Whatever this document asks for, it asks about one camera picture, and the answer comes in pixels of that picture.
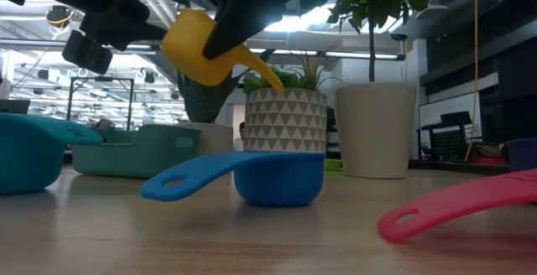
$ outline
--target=patterned plant pot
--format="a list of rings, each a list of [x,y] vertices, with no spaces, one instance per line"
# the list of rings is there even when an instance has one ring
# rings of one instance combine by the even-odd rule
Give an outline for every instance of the patterned plant pot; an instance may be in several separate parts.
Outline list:
[[[325,153],[326,96],[288,88],[251,91],[246,98],[245,151]]]

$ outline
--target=tabletop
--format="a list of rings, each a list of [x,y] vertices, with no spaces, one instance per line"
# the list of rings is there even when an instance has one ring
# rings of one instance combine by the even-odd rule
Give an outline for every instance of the tabletop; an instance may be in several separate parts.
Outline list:
[[[480,179],[327,173],[312,205],[244,203],[227,175],[190,198],[144,200],[142,180],[65,168],[45,192],[0,197],[2,274],[535,274],[537,206],[483,211],[404,244],[377,221],[407,200]]]

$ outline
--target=potted plant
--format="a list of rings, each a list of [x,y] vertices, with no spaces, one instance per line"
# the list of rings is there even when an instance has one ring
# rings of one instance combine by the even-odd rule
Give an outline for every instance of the potted plant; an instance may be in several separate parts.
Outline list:
[[[273,49],[265,50],[260,55],[261,60],[267,62],[273,52]],[[233,128],[215,124],[215,120],[238,82],[250,72],[251,69],[246,69],[235,77],[230,72],[218,86],[204,86],[180,72],[177,73],[179,93],[185,99],[186,114],[190,119],[190,123],[180,125],[201,130],[200,155],[232,151]]]
[[[369,26],[369,81],[375,81],[375,27],[388,16],[404,23],[413,8],[422,11],[430,0],[337,0],[329,23],[349,21],[360,33]],[[336,122],[346,175],[404,178],[409,162],[416,89],[401,83],[368,83],[344,86],[336,91]]]
[[[299,70],[272,67],[284,84],[277,94],[258,77],[244,81],[246,97],[246,151],[325,153],[326,95],[319,92],[321,61],[300,57]]]

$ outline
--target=robotic arm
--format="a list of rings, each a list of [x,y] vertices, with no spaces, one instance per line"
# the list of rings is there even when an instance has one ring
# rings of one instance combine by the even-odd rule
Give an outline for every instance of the robotic arm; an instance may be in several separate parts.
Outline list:
[[[9,0],[24,5],[25,0]],[[71,32],[63,56],[82,68],[104,74],[112,60],[111,45],[125,50],[133,41],[161,40],[166,30],[148,24],[149,9],[139,0],[56,0],[86,13],[80,29]],[[190,6],[189,0],[172,0]],[[282,19],[289,0],[211,0],[218,6],[216,27],[203,55],[213,60],[243,43],[271,23]],[[302,0],[303,9],[311,9],[326,0]]]

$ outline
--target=desk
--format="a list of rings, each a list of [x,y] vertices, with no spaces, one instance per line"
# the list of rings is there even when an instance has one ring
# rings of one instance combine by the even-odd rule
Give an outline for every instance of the desk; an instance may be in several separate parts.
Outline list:
[[[535,274],[537,207],[469,215],[403,245],[377,234],[384,212],[475,174],[406,180],[326,175],[313,205],[246,205],[231,176],[186,200],[138,195],[143,181],[65,169],[47,192],[0,197],[2,274]]]

